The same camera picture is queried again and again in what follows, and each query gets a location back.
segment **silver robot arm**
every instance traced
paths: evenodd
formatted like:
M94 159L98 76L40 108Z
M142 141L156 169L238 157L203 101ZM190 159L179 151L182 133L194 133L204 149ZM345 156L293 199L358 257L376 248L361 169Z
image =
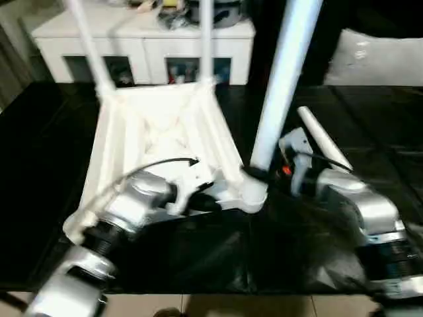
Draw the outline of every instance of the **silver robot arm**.
M350 165L340 164L337 167L343 167L338 170L313 169L312 158L319 155L313 153L302 128L280 139L279 146L292 169L288 173L291 194L312 196L329 211L344 216L368 289L385 308L382 316L423 313L422 262L395 204L353 175Z
M199 170L195 164L187 173L196 183L176 180L170 184L164 178L139 170L116 184L112 193L103 198L98 223L84 231L81 245L68 251L24 316L101 316L107 302L103 291L116 271L112 252L135 240L145 225L183 217L190 194L211 181L204 174L190 175ZM173 205L169 212L160 208L170 202Z

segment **black table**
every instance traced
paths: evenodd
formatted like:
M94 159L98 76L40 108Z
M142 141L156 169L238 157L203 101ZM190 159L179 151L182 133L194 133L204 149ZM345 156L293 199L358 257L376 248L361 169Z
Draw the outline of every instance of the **black table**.
M218 87L245 162L264 91ZM423 203L423 96L417 88L301 87L284 128L308 106L356 172L399 208L415 243ZM0 289L31 291L69 241L98 103L91 85L32 84L0 115ZM210 213L146 228L120 257L117 293L362 293L363 271L340 215L270 189L263 211Z

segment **white foam cylinder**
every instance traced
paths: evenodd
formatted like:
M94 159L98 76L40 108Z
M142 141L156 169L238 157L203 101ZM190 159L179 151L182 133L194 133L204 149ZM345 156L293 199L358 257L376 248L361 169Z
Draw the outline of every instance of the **white foam cylinder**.
M323 0L289 0L278 38L250 165L268 170L284 127ZM262 201L266 184L245 186L243 197Z
M200 62L200 76L202 81L208 82L213 78L212 31L214 7L213 0L200 1L200 26L202 54Z
M114 90L114 83L110 78L106 64L98 53L91 31L88 26L87 16L80 0L66 0L67 8L71 11L76 20L80 39L87 54L89 66L96 82L97 92L100 96L108 94Z
M325 157L328 159L330 158L331 160L335 160L336 162L352 170L352 165L350 162L348 162L344 154L342 154L340 149L336 146L335 142L330 138L325 129L323 129L322 125L311 113L310 109L304 106L299 107L297 111ZM344 168L341 168L335 164L331 164L331 166L335 170L339 170L341 172L346 171Z

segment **white tube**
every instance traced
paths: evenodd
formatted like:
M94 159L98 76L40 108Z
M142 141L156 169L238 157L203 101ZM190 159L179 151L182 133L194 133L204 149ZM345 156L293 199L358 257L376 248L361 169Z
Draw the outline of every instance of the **white tube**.
M346 157L342 154L340 149L336 146L335 142L330 138L328 133L323 129L322 125L317 121L316 117L311 113L308 107L299 107L298 114L303 120L305 126L309 130L310 134L313 136L313 139L316 141L322 153L331 160L348 167L352 170L352 165ZM344 168L341 168L335 164L331 164L332 168L345 172Z
M78 25L81 42L93 73L98 93L103 96L114 90L114 84L108 73L106 64L95 47L91 31L88 26L87 16L80 0L66 0L67 8L71 11Z
M250 165L268 170L285 124L304 59L310 45L323 0L289 0L278 38L272 72L264 99ZM267 186L246 186L244 197L260 201Z
M201 80L208 82L213 78L213 54L212 54L212 30L214 6L213 0L200 1L200 25L201 25Z

